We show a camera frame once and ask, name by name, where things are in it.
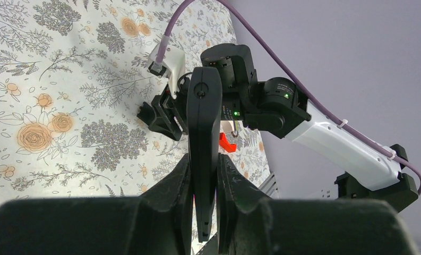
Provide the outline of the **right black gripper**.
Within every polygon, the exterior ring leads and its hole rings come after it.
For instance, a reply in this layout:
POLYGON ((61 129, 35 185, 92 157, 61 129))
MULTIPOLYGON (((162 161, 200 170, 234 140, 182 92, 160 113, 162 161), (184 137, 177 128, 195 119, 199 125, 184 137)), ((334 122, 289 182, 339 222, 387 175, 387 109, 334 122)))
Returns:
POLYGON ((179 78, 179 93, 176 98, 172 97, 169 87, 165 86, 162 93, 154 96, 150 103, 145 101, 139 107, 137 117, 150 131, 175 141, 179 141, 183 135, 188 135, 186 106, 191 75, 191 72, 188 72, 179 78))

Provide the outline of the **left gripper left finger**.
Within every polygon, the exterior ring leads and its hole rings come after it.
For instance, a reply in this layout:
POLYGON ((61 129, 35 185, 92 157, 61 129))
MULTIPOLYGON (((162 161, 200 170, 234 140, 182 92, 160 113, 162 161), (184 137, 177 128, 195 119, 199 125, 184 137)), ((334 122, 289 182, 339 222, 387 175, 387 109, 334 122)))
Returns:
POLYGON ((0 206, 0 254, 190 254, 188 162, 137 197, 9 201, 0 206))

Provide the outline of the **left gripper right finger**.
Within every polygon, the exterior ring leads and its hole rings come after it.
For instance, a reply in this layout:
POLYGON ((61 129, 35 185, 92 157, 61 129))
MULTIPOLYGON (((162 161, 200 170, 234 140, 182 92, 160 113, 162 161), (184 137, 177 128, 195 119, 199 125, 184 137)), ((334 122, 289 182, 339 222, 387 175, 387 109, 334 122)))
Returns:
POLYGON ((217 167, 219 254, 417 254, 398 213, 418 199, 412 177, 368 192, 349 175, 339 197, 272 199, 221 154, 217 167))

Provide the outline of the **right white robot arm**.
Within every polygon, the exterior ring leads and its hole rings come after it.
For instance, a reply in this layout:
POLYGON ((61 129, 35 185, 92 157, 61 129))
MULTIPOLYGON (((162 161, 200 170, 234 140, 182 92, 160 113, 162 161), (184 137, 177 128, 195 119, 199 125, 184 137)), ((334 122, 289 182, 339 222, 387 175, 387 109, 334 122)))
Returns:
MULTIPOLYGON (((143 103, 138 118, 150 131, 179 141, 188 134, 186 98, 191 75, 185 70, 183 50, 167 47, 161 67, 155 69, 157 53, 157 48, 152 50, 146 67, 168 83, 151 103, 143 103)), ((259 81, 248 46, 216 45, 203 51, 200 59, 203 66, 215 68, 221 81, 221 120, 241 121, 246 128, 298 142, 326 157, 344 170, 335 180, 339 198, 384 200, 396 211, 418 199, 414 179, 397 162, 397 158, 407 159, 402 146, 384 147, 387 155, 383 155, 325 116, 291 80, 259 81)))

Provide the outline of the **blue and orange toy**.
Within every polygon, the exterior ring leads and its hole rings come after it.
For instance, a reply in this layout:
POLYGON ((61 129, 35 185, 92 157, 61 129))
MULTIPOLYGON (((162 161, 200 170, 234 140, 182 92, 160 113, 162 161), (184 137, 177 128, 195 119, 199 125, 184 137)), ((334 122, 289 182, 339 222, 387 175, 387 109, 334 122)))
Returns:
POLYGON ((227 140, 226 134, 224 132, 220 132, 219 134, 219 146, 228 153, 234 153, 237 150, 237 146, 234 143, 230 143, 227 140))

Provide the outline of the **floral patterned mat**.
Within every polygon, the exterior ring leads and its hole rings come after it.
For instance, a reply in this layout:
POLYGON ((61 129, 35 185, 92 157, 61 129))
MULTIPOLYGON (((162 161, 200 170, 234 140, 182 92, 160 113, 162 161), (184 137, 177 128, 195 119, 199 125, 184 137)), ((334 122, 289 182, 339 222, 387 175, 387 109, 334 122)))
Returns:
POLYGON ((138 117, 180 1, 0 1, 0 206, 139 196, 187 152, 138 117))

